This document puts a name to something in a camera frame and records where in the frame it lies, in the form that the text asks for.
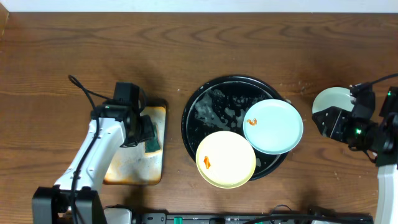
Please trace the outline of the green yellow sponge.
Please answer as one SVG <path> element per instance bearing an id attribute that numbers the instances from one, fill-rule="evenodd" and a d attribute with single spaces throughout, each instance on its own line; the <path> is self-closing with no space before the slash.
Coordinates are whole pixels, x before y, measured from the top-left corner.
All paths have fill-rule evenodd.
<path id="1" fill-rule="evenodd" d="M 155 124 L 153 124 L 153 128 L 154 128 L 154 131 L 153 131 L 154 137 L 145 142 L 145 153 L 153 153 L 153 152 L 160 150 L 157 126 Z"/>

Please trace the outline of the light blue plate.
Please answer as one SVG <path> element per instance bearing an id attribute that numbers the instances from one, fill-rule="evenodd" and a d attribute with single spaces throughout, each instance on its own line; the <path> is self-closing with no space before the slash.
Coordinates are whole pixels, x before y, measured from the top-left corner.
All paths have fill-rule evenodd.
<path id="1" fill-rule="evenodd" d="M 342 87 L 332 87 L 323 90 L 314 99 L 312 113 L 323 111 L 331 106 L 352 111 L 354 104 L 351 102 L 350 90 Z"/>
<path id="2" fill-rule="evenodd" d="M 255 150 L 271 155 L 284 154 L 300 142 L 303 120 L 286 101 L 262 100 L 245 114 L 243 133 Z"/>

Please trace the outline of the yellow plate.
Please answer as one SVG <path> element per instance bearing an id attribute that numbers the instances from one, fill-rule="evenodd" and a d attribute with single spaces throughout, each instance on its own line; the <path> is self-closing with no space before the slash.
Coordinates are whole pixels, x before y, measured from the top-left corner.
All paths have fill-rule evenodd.
<path id="1" fill-rule="evenodd" d="M 195 162 L 201 176 L 211 185 L 233 189 L 251 179 L 256 156 L 249 142 L 231 131 L 217 131 L 199 144 Z"/>

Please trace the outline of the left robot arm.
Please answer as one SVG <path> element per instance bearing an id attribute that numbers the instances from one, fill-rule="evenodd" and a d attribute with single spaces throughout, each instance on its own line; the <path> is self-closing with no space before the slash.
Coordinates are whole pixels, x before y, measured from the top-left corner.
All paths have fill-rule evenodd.
<path id="1" fill-rule="evenodd" d="M 39 187 L 32 197 L 34 223 L 60 223 L 60 213 L 71 213 L 72 223 L 132 223 L 132 210 L 104 209 L 99 197 L 109 165 L 122 147 L 135 147 L 154 138 L 148 115 L 141 115 L 144 91 L 118 82 L 114 96 L 91 112 L 89 131 L 65 173 L 53 187 Z"/>

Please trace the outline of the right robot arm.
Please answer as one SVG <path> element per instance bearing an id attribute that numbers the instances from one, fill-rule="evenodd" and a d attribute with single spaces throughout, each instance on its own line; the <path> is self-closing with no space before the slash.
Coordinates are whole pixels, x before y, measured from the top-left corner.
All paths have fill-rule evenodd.
<path id="1" fill-rule="evenodd" d="M 378 168 L 376 223 L 397 223 L 397 88 L 390 87 L 382 104 L 380 123 L 371 121 L 375 94 L 333 87 L 319 93 L 312 120 L 324 137 L 365 153 Z"/>

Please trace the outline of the round black tray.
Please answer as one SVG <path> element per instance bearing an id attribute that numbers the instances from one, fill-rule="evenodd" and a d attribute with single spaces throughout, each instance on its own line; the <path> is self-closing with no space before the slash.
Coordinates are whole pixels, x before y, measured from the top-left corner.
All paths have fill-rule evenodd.
<path id="1" fill-rule="evenodd" d="M 192 159 L 201 141 L 217 131 L 231 131 L 244 136 L 244 116 L 262 100 L 283 97 L 266 82 L 244 75 L 228 75 L 203 84 L 185 105 L 181 133 Z"/>

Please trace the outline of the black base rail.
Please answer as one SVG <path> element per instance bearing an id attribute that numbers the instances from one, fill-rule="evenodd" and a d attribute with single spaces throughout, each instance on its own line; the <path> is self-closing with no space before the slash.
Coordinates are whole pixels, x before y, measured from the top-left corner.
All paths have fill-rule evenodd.
<path id="1" fill-rule="evenodd" d="M 187 215 L 165 213 L 137 214 L 132 224 L 243 224 L 243 223 L 374 223 L 370 216 L 328 217 L 309 214 L 273 214 L 273 215 Z"/>

